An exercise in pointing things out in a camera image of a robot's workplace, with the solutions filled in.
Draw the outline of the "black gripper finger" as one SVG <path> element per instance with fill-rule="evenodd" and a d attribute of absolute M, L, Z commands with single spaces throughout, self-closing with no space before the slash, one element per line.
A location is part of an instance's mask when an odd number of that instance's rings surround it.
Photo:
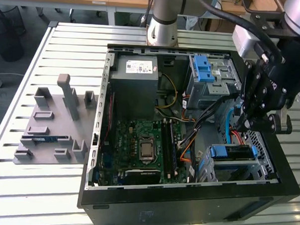
<path fill-rule="evenodd" d="M 262 111 L 261 103 L 265 94 L 263 93 L 262 74 L 253 61 L 245 61 L 245 69 L 241 80 L 240 97 L 241 115 L 235 123 L 236 129 L 256 129 L 260 126 L 265 113 Z"/>
<path fill-rule="evenodd" d="M 293 131 L 292 122 L 288 115 L 288 109 L 283 107 L 275 113 L 266 113 L 241 116 L 241 132 L 257 131 L 271 134 L 291 134 Z"/>

